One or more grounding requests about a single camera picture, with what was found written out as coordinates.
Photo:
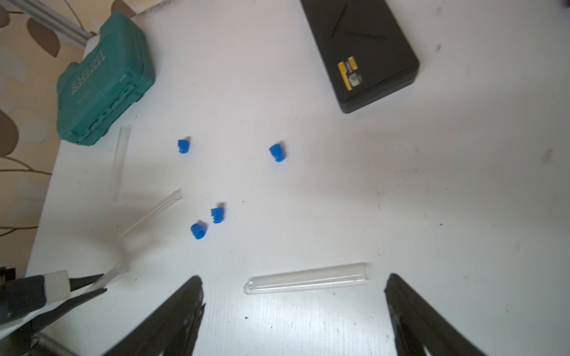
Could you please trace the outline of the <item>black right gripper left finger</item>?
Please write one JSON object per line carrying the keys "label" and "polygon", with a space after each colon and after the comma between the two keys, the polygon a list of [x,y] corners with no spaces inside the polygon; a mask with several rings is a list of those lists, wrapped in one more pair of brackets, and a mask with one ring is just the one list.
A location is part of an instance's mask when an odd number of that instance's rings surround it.
{"label": "black right gripper left finger", "polygon": [[191,355],[205,311],[203,283],[193,276],[107,355]]}

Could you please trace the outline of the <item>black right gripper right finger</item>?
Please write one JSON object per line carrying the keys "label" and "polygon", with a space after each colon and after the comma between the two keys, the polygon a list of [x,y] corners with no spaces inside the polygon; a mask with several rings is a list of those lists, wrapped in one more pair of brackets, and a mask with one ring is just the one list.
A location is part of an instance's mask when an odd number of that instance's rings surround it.
{"label": "black right gripper right finger", "polygon": [[397,274],[384,290],[398,355],[482,355]]}

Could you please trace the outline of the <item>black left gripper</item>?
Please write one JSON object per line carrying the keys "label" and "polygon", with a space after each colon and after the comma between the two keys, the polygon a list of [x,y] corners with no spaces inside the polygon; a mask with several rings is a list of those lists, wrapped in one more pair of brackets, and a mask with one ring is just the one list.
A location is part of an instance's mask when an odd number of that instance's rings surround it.
{"label": "black left gripper", "polygon": [[[75,291],[96,283],[103,274],[70,278]],[[107,292],[97,289],[63,302],[51,311],[29,318],[47,303],[45,278],[41,275],[16,279],[14,268],[1,267],[1,355],[26,355],[33,348],[36,334],[65,314]]]}

